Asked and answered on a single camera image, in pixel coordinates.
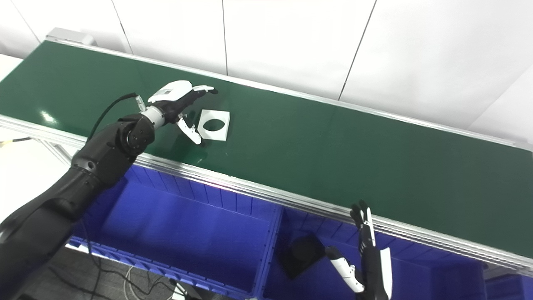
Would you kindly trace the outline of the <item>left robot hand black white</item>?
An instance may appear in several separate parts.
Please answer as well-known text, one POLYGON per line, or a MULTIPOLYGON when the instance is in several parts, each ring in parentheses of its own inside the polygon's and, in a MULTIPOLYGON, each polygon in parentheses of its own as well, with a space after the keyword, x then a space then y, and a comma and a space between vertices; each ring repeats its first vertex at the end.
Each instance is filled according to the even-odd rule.
POLYGON ((176 80, 149 97, 149 106, 142 114, 155 129, 167 124, 176 125, 194 144, 202 145, 200 133, 195 125, 188 125, 184 110, 208 93, 217 94, 218 90, 207 85, 194 87, 188 80, 176 80))

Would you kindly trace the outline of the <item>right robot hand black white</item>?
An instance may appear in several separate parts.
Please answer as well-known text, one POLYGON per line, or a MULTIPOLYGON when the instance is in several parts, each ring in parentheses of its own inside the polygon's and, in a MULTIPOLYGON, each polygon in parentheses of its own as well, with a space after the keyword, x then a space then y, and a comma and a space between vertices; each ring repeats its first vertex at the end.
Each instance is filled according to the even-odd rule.
POLYGON ((394 284, 390 249, 376 246, 371 209, 360 200, 352 205, 350 216, 359 230, 361 269, 350 264, 335 246, 325 247, 325 255, 356 300, 390 300, 394 284))

